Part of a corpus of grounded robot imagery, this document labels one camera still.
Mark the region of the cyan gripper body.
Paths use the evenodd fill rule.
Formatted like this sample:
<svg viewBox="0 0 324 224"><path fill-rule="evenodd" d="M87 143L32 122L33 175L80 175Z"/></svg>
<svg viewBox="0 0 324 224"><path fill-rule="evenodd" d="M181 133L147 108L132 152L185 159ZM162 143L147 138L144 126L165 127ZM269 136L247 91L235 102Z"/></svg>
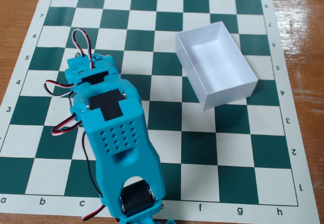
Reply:
<svg viewBox="0 0 324 224"><path fill-rule="evenodd" d="M92 61L94 68L91 69L88 55L68 59L68 68L65 70L67 82L74 85L89 82L95 85L103 82L107 75L118 75L115 60L111 55L93 54Z"/></svg>

